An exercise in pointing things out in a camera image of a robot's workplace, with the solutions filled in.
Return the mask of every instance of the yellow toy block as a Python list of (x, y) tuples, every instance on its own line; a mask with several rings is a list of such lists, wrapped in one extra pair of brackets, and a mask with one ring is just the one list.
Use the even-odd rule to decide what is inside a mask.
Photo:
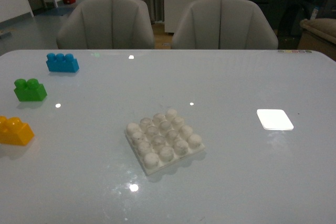
[(27, 145), (34, 133), (28, 123), (20, 118), (9, 118), (0, 115), (0, 144)]

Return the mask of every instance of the blue toy block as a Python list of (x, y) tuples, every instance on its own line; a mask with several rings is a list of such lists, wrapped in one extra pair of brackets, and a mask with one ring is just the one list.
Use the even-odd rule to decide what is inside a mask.
[(79, 69), (77, 59), (72, 54), (47, 55), (47, 66), (50, 72), (70, 72), (76, 73)]
[(43, 84), (38, 83), (36, 79), (17, 79), (14, 82), (14, 92), (20, 102), (43, 101), (47, 92)]

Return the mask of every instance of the white card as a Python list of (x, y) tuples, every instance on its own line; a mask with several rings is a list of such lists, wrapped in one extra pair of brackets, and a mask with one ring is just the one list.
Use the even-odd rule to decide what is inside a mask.
[(294, 129), (292, 122), (283, 110), (257, 110), (260, 122), (265, 130), (291, 131)]

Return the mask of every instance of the gray floor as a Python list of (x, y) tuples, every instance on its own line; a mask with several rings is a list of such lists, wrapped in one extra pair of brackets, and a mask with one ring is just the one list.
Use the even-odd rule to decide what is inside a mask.
[[(76, 0), (74, 4), (60, 5), (59, 8), (76, 7), (82, 1)], [(0, 56), (19, 49), (57, 49), (56, 35), (68, 17), (69, 13), (37, 15), (2, 29), (10, 34), (0, 38)]]

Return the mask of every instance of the green toy block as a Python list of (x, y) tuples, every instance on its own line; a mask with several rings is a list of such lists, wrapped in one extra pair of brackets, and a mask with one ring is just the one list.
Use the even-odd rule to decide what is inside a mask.
[(43, 101), (47, 92), (43, 84), (38, 83), (36, 79), (17, 79), (14, 82), (14, 92), (20, 102)]

